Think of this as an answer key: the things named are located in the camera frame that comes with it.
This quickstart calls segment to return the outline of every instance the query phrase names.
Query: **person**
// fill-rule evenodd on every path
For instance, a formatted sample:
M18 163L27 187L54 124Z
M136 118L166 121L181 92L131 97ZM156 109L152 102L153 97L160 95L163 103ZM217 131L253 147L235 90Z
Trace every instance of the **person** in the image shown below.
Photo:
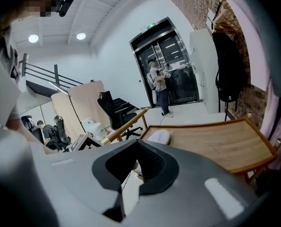
M58 134L55 133L55 129L50 125L50 124L44 124L43 121L39 120L36 123L41 130L43 131L44 134L44 144L50 145L50 146L54 146L56 149L62 148L65 146L65 144L63 144L60 141L60 137L58 136Z
M168 91L165 83L166 76L162 71L156 69L156 64L154 59L149 59L148 64L150 66L150 75L152 80L156 83L156 93L158 96L158 101L161 105L164 117L172 118L173 112L169 110L169 101L168 101Z
M18 52L10 44L11 24L17 19L47 14L53 11L56 0L0 0L0 66L15 80L20 79ZM26 129L21 121L21 115L15 106L8 118L6 127L22 134L29 142L39 141ZM46 154L54 153L44 147Z

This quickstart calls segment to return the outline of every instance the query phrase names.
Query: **white floor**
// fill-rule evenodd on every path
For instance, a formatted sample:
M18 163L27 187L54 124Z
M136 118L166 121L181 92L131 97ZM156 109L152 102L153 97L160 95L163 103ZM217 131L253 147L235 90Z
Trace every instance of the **white floor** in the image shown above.
M173 118L163 118L161 115L161 108L149 109L145 114L145 119L147 125L187 125L187 124L203 124L203 123L213 123L224 121L225 113L215 113L208 114L204 103L194 103L194 104L185 104L177 105L170 107L170 110L173 111ZM136 133L142 134L145 130L142 119L138 120L137 123L133 125L133 128L142 127L143 131L137 130ZM130 136L129 139L138 139L139 136ZM131 175L122 184L124 190L122 192L123 203L125 214L128 215L138 202L138 193L139 186L142 184L142 181L139 180L136 176L136 173L133 171Z

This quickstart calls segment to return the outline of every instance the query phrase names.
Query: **black door frame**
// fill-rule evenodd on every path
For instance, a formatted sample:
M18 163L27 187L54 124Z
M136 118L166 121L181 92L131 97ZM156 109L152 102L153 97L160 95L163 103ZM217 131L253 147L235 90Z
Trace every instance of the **black door frame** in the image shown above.
M149 96L149 95L150 95L149 93L152 94L152 92L149 92L149 91L148 91L148 88L147 88L147 85L146 85L147 82L146 82L146 79L143 77L143 74L142 74L142 71L141 71L141 67L140 67L140 65L139 65L139 61L138 61L138 58L137 58L137 56L136 56L136 52L140 51L141 49L143 49L144 47L146 47L146 46L149 45L150 43L152 43L152 42L154 42L155 40L157 40L157 39L159 39L159 38L161 38L161 37L167 35L168 33L172 32L172 31L174 30L174 31L176 32L176 34L177 34L178 39L179 39L180 42L181 42L182 50L183 50L184 54L185 54L186 57L187 57L187 66L189 66L190 68L192 68L192 66L191 66L191 64L190 64L190 58L189 58L189 56L188 56L188 52L187 52L187 49L186 49L186 47L185 47L185 44L184 44L184 42L183 42L183 40L182 40L180 34L178 33L176 27L174 26L174 24L173 24L172 21L170 20L170 18L169 18L169 17L166 17L166 18L164 18L164 19L158 21L157 23L155 23L155 25L158 25L158 24L164 22L165 20L168 20L168 21L170 22L170 24L172 25L172 29L170 29L169 31L166 31L166 32L160 34L159 36L157 36L157 37L155 37L154 39L148 41L147 43L145 43L144 45L140 46L139 48L137 48L137 49L135 49L135 50L134 50L134 48L133 48L133 46L132 46L132 42L133 42L134 40L136 40L138 37L140 37L141 35L143 35L144 33L146 33L148 30L145 31L145 32L143 32L143 33L139 33L137 36L135 36L135 37L134 37L132 40L130 40L130 42L129 42L129 43L130 43L130 46L131 46L131 49L132 49L132 51L133 51L134 58L135 58L135 60L136 60L136 63L137 63L137 66L138 66L140 75L141 75L141 78L142 78L142 83L144 84L144 87L145 87L146 95L147 95L148 100L149 100L149 103L150 103L150 108L153 108L152 101L151 101L151 97ZM196 87L196 88L195 88L195 91L196 91L197 102L199 103L199 102L200 102L200 97L199 97L199 91L198 91L197 80L196 80L196 77L195 77L195 74L194 74L193 70L191 70L191 71L192 71L192 78L193 78L193 80L195 81L195 87Z

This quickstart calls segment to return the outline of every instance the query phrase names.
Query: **person sitting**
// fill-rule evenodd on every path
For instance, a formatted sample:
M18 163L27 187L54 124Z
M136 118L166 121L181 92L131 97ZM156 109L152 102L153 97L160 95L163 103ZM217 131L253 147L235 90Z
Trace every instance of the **person sitting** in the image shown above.
M66 146L63 142L61 142L58 131L55 127L51 126L50 124L44 124L43 121L39 120L36 123L44 134L44 144L50 149L57 149L58 151L61 150L63 147Z

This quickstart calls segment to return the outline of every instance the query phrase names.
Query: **black railing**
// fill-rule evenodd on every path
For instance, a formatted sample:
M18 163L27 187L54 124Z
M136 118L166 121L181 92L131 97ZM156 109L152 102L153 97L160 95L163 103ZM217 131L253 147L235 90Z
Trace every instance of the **black railing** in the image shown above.
M23 56L23 60L20 61L20 63L22 63L22 77L24 77L26 74L28 74L28 75L30 75L30 76L33 76L33 77L36 77L36 78L40 78L40 79L45 80L45 81L52 81L52 80L49 80L49 79L47 79L47 78L43 78L43 77L40 77L40 76L37 75L37 74L40 74L40 75L44 75L45 77L49 77L49 78L54 79L55 81L52 81L52 82L55 82L56 85L61 86L61 87L70 88L70 87L68 87L68 86L66 86L66 85L60 84L60 82L64 82L64 83L69 84L69 85L72 85L72 86L74 86L74 87L76 87L77 85L75 85L75 84L73 84L73 83L71 83L71 82L67 82L67 81L61 80L60 77L61 77L61 78L65 78L65 79L67 79L67 80L70 80L70 81L72 81L72 82L76 82L76 83L82 85L82 83L79 82L79 81L75 81L75 80L73 80L73 79L70 79L70 78L67 78L67 77L65 77L65 76L60 75L60 74L59 74L59 71L58 71L57 64L54 65L54 72L53 72L53 71L46 70L46 69L41 68L41 67L38 67L38 66L34 66L34 65L28 63L27 60L28 60L28 54L25 53L24 56ZM27 67L27 65L28 65L28 66L32 66L32 67L37 68L37 69L40 69L40 70L42 70L42 71L48 72L48 73L52 74L52 76L51 76L51 75L48 75L48 74L45 74L44 72L40 72L40 71L31 69L30 67Z

